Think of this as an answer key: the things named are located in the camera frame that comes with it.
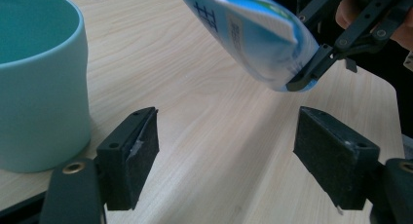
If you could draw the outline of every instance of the teal cup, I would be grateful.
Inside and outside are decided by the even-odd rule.
[[[36,172],[91,138],[83,16],[68,0],[0,0],[0,169]]]

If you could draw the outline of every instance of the wood grain surface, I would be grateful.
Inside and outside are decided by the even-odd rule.
[[[333,115],[403,157],[394,89],[336,63],[305,93],[253,80],[182,0],[72,0],[85,17],[95,147],[131,112],[159,109],[160,153],[134,211],[108,223],[369,223],[341,211],[292,153],[298,109]],[[51,172],[0,170],[0,209],[47,189]]]

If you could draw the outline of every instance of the blue and white package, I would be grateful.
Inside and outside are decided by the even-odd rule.
[[[304,24],[273,0],[184,2],[250,75],[274,91],[286,92],[319,48]]]

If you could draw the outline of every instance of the human hand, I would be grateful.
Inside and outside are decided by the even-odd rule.
[[[357,6],[356,0],[343,0],[338,6],[336,13],[337,23],[347,28],[359,15],[361,9]],[[406,50],[413,51],[413,9],[407,13],[404,23],[394,32],[392,40]]]

